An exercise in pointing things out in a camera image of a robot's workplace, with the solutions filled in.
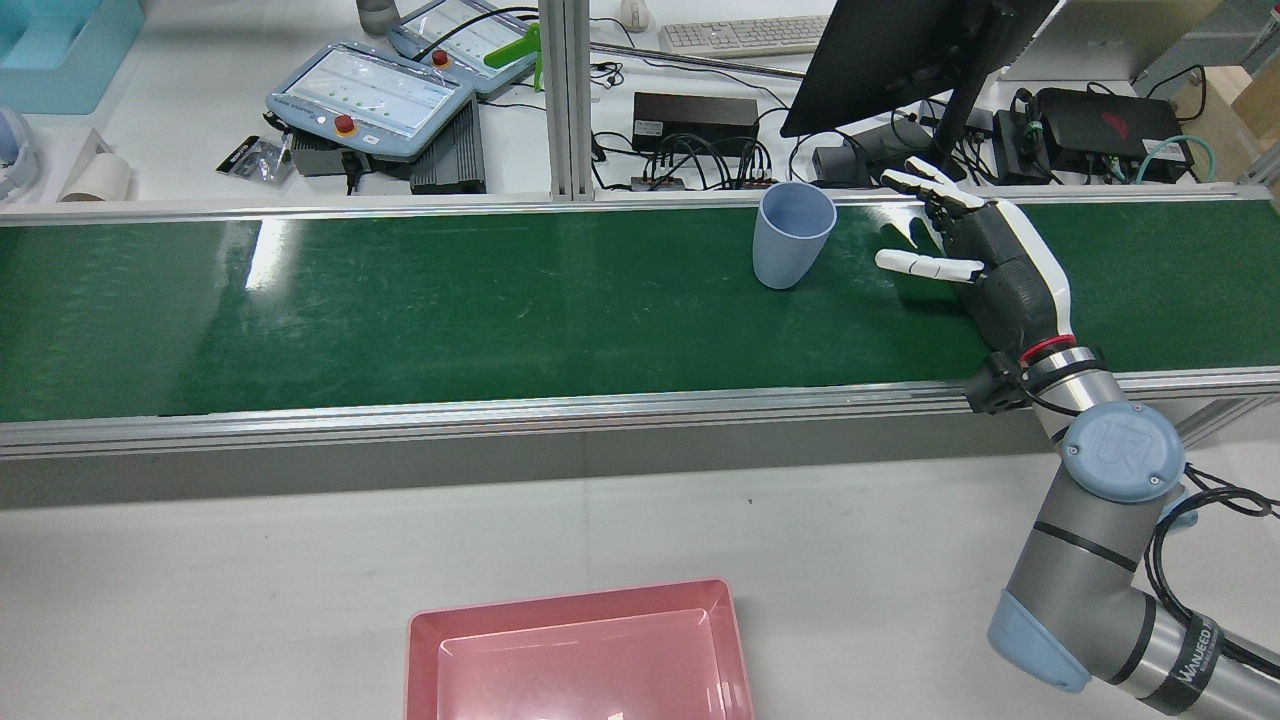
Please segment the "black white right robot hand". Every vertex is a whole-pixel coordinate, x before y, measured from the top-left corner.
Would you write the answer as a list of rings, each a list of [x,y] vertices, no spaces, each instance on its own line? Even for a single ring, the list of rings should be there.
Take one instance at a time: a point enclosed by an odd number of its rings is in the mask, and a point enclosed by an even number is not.
[[[1068,277],[1019,206],[972,193],[920,158],[881,183],[924,202],[940,255],[882,249],[877,266],[954,283],[982,340],[1024,365],[1076,345]]]

